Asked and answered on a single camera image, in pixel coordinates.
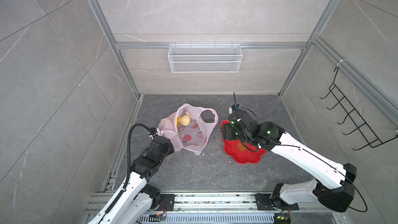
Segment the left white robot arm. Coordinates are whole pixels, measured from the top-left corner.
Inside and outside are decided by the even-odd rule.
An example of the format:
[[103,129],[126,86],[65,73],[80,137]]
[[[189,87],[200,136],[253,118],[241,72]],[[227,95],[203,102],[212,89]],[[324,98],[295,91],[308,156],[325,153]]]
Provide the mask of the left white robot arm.
[[134,224],[148,210],[161,209],[160,190],[149,185],[166,156],[174,152],[171,141],[155,136],[133,161],[125,180],[91,224]]

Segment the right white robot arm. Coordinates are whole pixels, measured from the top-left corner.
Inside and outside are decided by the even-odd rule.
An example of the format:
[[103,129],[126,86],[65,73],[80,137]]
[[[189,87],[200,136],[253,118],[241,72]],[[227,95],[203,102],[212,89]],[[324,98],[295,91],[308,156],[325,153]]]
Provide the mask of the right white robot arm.
[[270,202],[277,209],[292,209],[299,203],[320,203],[335,212],[345,212],[354,198],[357,169],[316,153],[285,129],[266,121],[259,124],[248,110],[232,105],[221,131],[226,153],[241,164],[258,163],[268,151],[293,162],[314,177],[305,183],[275,186]]

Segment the pink printed plastic bag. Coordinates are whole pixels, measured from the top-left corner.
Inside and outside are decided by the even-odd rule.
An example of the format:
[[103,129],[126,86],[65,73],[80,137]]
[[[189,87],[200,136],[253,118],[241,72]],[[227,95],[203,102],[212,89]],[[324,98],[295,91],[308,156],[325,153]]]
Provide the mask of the pink printed plastic bag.
[[[185,115],[186,111],[191,115],[191,123],[188,126],[183,126],[178,124],[177,119]],[[203,120],[202,113],[205,111],[213,114],[213,122]],[[158,131],[161,136],[171,141],[175,151],[185,149],[199,156],[206,147],[217,123],[218,114],[214,109],[184,104],[176,112],[160,121]]]

